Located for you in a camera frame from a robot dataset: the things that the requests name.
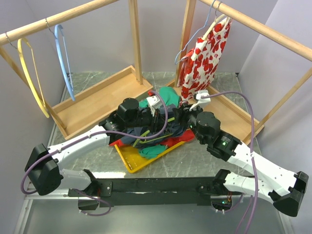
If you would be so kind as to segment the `navy blue tank top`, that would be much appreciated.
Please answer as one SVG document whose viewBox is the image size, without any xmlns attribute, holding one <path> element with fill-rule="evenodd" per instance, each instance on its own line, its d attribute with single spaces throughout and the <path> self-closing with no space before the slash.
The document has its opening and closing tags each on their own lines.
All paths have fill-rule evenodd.
<svg viewBox="0 0 312 234">
<path fill-rule="evenodd" d="M 160 107 L 160 111 L 162 114 L 165 114 L 163 107 Z M 147 127 L 128 128 L 127 129 L 128 136 L 126 136 L 127 137 L 126 143 L 130 143 L 130 138 L 134 138 L 136 139 L 136 141 L 134 141 L 134 144 L 132 146 L 135 147 L 136 144 L 139 143 L 139 140 L 140 140 L 140 143 L 147 143 L 147 142 L 155 141 L 157 139 L 161 139 L 164 137 L 178 137 L 182 135 L 187 130 L 187 128 L 175 123 L 173 107 L 170 107 L 169 110 L 167 110 L 167 112 L 168 112 L 168 122 L 163 132 L 159 131 L 157 133 L 151 133 Z"/>
</svg>

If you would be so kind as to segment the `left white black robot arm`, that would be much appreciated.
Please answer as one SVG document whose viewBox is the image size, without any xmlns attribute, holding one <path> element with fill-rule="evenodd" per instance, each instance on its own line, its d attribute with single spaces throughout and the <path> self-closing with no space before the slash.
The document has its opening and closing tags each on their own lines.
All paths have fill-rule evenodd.
<svg viewBox="0 0 312 234">
<path fill-rule="evenodd" d="M 148 106 L 140 109 L 134 98 L 126 98 L 105 120 L 87 132 L 51 147 L 35 146 L 25 166 L 25 178 L 34 185 L 35 193 L 47 195 L 57 188 L 81 190 L 94 195 L 98 189 L 96 179 L 87 170 L 72 171 L 65 166 L 101 146 L 108 146 L 123 136 L 130 136 L 129 128 L 149 127 L 151 137 L 159 136 L 168 121 L 168 111 L 160 96 L 147 98 Z"/>
</svg>

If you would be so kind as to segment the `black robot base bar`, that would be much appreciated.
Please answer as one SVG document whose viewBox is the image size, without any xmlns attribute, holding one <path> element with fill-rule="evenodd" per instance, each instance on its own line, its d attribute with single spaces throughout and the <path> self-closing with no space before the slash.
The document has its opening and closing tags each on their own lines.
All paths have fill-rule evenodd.
<svg viewBox="0 0 312 234">
<path fill-rule="evenodd" d="M 230 195 L 225 188 L 229 170 L 221 169 L 214 177 L 164 178 L 94 178 L 86 190 L 68 191 L 69 197 L 78 198 L 83 211 L 135 205 L 210 206 L 212 196 Z"/>
</svg>

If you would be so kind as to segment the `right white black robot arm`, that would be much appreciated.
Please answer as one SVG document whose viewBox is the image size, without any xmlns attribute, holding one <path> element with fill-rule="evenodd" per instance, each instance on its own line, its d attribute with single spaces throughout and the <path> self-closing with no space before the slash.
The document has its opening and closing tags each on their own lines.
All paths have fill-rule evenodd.
<svg viewBox="0 0 312 234">
<path fill-rule="evenodd" d="M 254 195 L 273 204 L 285 215 L 298 215 L 309 180 L 306 173 L 286 170 L 251 152 L 248 145 L 221 130 L 221 122 L 212 112 L 183 104 L 174 108 L 173 113 L 176 122 L 189 127 L 198 142 L 207 146 L 211 155 L 252 174 L 251 177 L 241 176 L 221 169 L 207 188 L 208 191 L 215 191 L 218 195 L 226 192 Z"/>
</svg>

